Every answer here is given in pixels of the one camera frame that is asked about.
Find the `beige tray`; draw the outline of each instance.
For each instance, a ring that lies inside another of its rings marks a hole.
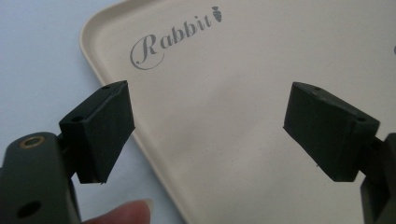
[[[333,183],[283,119],[302,81],[396,131],[395,9],[134,0],[92,17],[80,45],[103,84],[128,80],[134,138],[187,222],[361,224],[362,176]]]

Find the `finger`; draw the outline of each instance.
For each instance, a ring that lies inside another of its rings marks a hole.
[[[150,205],[145,201],[125,203],[83,224],[149,224]]]

